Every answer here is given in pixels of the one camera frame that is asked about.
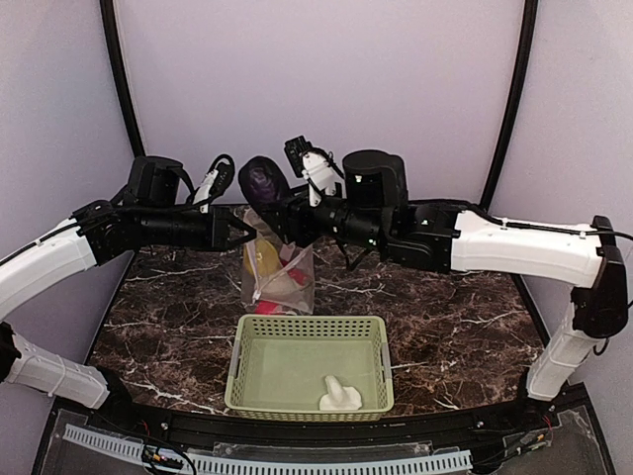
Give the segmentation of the yellow bell pepper toy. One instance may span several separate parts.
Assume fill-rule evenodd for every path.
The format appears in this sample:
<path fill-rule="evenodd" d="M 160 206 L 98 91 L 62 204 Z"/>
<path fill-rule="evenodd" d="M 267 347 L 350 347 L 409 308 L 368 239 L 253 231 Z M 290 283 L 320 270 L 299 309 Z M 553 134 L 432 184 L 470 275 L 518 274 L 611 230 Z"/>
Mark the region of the yellow bell pepper toy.
<path fill-rule="evenodd" d="M 243 258 L 246 271 L 253 277 L 268 277 L 282 269 L 276 247 L 262 237 L 246 244 Z"/>

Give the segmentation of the clear zip top bag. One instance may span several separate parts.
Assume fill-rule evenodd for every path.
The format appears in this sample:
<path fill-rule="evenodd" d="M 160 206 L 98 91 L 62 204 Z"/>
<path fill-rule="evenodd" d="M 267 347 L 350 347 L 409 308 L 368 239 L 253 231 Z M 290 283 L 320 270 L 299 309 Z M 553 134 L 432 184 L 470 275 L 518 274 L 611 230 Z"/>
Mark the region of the clear zip top bag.
<path fill-rule="evenodd" d="M 313 248 L 284 244 L 250 208 L 256 238 L 243 246 L 241 302 L 252 314 L 310 315 L 315 307 Z"/>

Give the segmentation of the red chili pepper toy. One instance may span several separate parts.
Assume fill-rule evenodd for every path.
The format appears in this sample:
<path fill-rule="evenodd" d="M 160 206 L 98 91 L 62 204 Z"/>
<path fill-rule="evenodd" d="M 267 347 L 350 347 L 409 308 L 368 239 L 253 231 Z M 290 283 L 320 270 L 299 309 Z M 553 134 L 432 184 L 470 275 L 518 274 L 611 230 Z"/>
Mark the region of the red chili pepper toy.
<path fill-rule="evenodd" d="M 306 286 L 310 281 L 310 276 L 298 268 L 291 268 L 287 271 L 291 279 L 299 286 Z"/>

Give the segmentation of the purple eggplant toy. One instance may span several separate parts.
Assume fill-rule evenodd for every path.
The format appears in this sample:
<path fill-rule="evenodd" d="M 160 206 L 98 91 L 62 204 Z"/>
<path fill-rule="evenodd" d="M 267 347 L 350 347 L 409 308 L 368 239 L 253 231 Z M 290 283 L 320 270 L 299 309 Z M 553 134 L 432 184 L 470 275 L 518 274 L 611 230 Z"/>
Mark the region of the purple eggplant toy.
<path fill-rule="evenodd" d="M 259 216 L 292 196 L 286 176 L 277 163 L 266 156 L 255 156 L 238 172 L 243 197 Z"/>

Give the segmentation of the white cauliflower toy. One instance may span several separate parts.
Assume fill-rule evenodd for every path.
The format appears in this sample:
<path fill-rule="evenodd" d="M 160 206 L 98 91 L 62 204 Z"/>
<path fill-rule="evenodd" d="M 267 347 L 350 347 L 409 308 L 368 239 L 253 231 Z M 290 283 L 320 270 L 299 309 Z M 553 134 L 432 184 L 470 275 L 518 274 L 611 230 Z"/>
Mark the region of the white cauliflower toy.
<path fill-rule="evenodd" d="M 296 305 L 303 299 L 306 286 L 299 286 L 287 273 L 260 281 L 255 291 L 257 300 L 276 302 L 286 306 Z"/>

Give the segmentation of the white mushroom toy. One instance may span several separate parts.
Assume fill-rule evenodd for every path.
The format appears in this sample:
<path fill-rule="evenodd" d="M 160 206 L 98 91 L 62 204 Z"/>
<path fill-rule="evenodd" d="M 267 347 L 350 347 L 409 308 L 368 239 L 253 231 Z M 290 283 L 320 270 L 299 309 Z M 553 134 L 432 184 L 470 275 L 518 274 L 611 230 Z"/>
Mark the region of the white mushroom toy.
<path fill-rule="evenodd" d="M 333 375 L 324 378 L 326 393 L 320 397 L 321 411 L 357 411 L 362 408 L 362 396 L 352 386 L 343 386 Z"/>

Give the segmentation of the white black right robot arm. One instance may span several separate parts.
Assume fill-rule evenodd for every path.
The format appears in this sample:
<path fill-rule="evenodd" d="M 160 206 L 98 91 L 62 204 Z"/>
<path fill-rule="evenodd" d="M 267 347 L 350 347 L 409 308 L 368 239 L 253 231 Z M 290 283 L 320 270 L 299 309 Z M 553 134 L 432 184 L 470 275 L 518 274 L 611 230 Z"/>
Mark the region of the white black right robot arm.
<path fill-rule="evenodd" d="M 495 218 L 460 200 L 413 201 L 403 160 L 379 150 L 349 153 L 340 165 L 317 151 L 292 151 L 289 159 L 306 186 L 261 211 L 285 242 L 305 246 L 329 236 L 407 268 L 494 271 L 569 284 L 566 314 L 527 372 L 532 400 L 552 401 L 592 348 L 627 325 L 627 271 L 606 217 L 554 226 Z"/>

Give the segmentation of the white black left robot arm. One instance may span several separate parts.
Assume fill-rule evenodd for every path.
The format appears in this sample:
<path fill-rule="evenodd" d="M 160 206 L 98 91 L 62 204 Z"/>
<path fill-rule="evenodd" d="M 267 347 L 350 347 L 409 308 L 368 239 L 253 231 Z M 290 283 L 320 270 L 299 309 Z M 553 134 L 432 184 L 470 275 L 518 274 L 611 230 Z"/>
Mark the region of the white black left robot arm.
<path fill-rule="evenodd" d="M 233 212 L 215 205 L 234 177 L 232 158 L 217 157 L 194 186 L 181 162 L 135 158 L 127 184 L 110 200 L 74 211 L 53 230 L 1 260 L 1 316 L 66 278 L 145 246 L 224 252 L 256 237 Z M 127 398 L 110 371 L 44 350 L 1 324 L 1 379 L 89 409 Z"/>

